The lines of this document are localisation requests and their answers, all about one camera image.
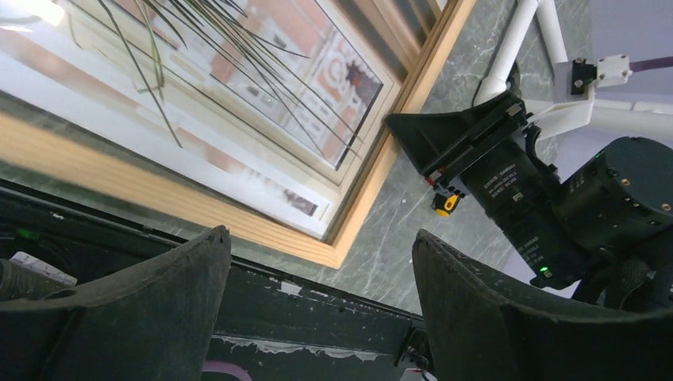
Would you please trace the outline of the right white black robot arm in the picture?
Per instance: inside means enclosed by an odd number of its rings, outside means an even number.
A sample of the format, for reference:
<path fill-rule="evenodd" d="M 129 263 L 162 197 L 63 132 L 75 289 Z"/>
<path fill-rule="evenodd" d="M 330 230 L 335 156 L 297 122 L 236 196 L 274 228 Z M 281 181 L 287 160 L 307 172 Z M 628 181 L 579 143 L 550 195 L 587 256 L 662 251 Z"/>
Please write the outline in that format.
<path fill-rule="evenodd" d="M 533 271 L 531 284 L 631 312 L 672 306 L 672 150 L 620 137 L 568 179 L 536 153 L 539 126 L 510 91 L 385 126 L 451 213 L 472 197 Z"/>

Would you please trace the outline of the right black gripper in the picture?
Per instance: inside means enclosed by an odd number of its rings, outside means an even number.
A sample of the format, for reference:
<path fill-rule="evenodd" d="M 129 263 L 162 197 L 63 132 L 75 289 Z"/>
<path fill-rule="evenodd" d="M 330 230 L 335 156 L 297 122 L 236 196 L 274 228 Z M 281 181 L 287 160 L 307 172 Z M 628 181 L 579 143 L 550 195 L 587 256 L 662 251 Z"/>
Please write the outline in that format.
<path fill-rule="evenodd" d="M 444 114 L 390 114 L 384 125 L 437 190 L 470 195 L 535 275 L 535 287 L 564 289 L 594 258 L 554 213 L 560 181 L 537 157 L 537 127 L 523 100 L 506 91 Z"/>

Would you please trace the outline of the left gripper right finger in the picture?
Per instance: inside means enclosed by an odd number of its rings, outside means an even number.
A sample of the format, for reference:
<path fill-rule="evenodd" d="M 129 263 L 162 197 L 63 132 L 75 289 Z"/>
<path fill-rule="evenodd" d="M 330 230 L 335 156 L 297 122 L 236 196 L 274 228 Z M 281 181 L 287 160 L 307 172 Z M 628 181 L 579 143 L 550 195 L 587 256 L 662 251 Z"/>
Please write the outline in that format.
<path fill-rule="evenodd" d="M 612 310 L 550 294 L 426 230 L 412 248 L 439 380 L 669 380 L 672 312 Z"/>

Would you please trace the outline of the printed plant photo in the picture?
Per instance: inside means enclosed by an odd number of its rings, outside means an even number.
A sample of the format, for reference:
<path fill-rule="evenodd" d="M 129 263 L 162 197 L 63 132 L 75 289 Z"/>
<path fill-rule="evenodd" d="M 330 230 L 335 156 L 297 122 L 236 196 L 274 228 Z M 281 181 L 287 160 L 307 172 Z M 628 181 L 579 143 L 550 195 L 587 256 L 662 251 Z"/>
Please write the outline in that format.
<path fill-rule="evenodd" d="M 4 1 L 1 90 L 324 240 L 399 83 L 332 1 Z"/>

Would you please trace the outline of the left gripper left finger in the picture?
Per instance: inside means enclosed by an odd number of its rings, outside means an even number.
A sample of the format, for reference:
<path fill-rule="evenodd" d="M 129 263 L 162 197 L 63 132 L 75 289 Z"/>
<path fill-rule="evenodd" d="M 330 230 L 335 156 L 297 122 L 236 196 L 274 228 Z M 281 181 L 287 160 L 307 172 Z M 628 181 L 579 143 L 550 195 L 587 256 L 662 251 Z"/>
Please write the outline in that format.
<path fill-rule="evenodd" d="M 3 302 L 2 379 L 199 379 L 231 260 L 218 226 L 112 275 Z"/>

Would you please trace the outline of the yellow black screwdriver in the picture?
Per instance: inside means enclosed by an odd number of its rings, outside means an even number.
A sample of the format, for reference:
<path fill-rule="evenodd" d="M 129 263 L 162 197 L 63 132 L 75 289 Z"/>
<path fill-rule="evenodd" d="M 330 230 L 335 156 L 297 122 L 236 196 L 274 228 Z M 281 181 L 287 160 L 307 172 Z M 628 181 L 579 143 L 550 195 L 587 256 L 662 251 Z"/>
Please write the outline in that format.
<path fill-rule="evenodd" d="M 435 194 L 433 198 L 433 209 L 440 217 L 449 217 L 459 205 L 462 197 L 460 194 L 445 196 Z"/>

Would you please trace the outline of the wooden picture frame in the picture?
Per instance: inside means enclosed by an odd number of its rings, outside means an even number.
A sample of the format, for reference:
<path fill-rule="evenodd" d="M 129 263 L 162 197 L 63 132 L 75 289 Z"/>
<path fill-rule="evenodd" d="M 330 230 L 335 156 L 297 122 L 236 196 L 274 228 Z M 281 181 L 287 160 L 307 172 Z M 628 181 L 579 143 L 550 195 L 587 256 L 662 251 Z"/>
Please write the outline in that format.
<path fill-rule="evenodd" d="M 421 109 L 474 3 L 332 2 L 398 80 L 399 90 L 382 116 L 379 134 L 324 240 L 232 203 L 223 194 L 102 140 L 58 116 L 68 124 L 62 133 L 41 132 L 28 122 L 2 112 L 1 158 L 7 163 L 199 225 L 226 225 L 236 237 L 316 264 L 339 268 L 398 157 L 398 146 L 383 126 L 384 117 L 392 112 Z"/>

